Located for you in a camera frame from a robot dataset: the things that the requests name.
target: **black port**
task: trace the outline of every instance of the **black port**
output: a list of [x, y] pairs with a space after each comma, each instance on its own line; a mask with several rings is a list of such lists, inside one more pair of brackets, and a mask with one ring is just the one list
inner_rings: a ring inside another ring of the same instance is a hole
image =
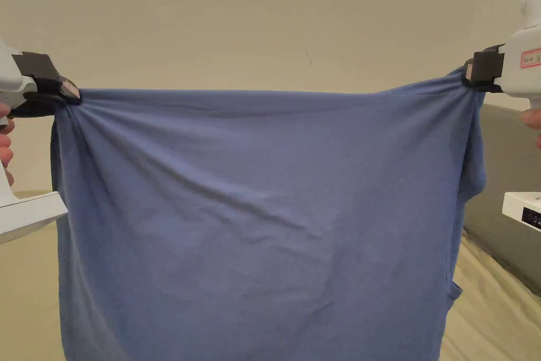
[[541, 230], [541, 213], [528, 209], [527, 207], [522, 210], [522, 221]]

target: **finger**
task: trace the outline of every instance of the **finger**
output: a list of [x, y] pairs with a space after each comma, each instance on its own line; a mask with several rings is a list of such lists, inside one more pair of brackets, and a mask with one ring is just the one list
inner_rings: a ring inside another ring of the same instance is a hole
[[0, 134], [9, 134], [10, 132], [13, 131], [13, 129], [15, 128], [15, 121], [13, 121], [12, 119], [8, 119], [7, 120], [7, 126], [5, 129], [3, 129]]
[[526, 126], [541, 130], [541, 109], [526, 110], [521, 114], [520, 119]]
[[0, 161], [2, 162], [2, 166], [4, 168], [7, 167], [9, 164], [9, 161], [13, 158], [13, 151], [6, 148], [0, 148]]
[[5, 171], [5, 177], [7, 178], [7, 183], [9, 183], [9, 186], [12, 186], [13, 183], [15, 182], [13, 175], [10, 174], [10, 172], [7, 171], [5, 168], [4, 168], [4, 171]]
[[12, 108], [7, 106], [5, 103], [0, 103], [0, 117], [5, 117], [12, 111]]
[[0, 134], [0, 148], [8, 149], [10, 146], [12, 146], [12, 140], [7, 135]]

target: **beige bedsheet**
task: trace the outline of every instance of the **beige bedsheet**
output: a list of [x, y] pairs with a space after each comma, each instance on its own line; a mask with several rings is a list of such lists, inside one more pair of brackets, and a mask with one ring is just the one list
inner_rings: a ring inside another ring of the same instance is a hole
[[464, 293], [447, 317], [441, 361], [541, 360], [537, 296], [466, 237], [454, 279]]
[[[539, 298], [467, 239], [455, 280], [464, 293], [447, 319], [442, 361], [541, 360]], [[52, 225], [0, 245], [0, 360], [64, 360]]]

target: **device base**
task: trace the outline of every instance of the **device base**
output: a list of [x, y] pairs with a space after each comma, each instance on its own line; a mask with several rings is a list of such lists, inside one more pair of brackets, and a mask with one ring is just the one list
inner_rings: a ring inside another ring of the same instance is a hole
[[32, 233], [61, 218], [67, 212], [58, 192], [0, 206], [0, 244]]
[[508, 192], [501, 212], [541, 233], [541, 192]]

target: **cloth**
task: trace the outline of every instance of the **cloth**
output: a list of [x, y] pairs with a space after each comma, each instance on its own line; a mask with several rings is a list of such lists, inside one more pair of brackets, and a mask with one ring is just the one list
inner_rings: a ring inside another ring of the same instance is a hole
[[482, 94], [82, 91], [55, 117], [68, 361], [437, 360]]

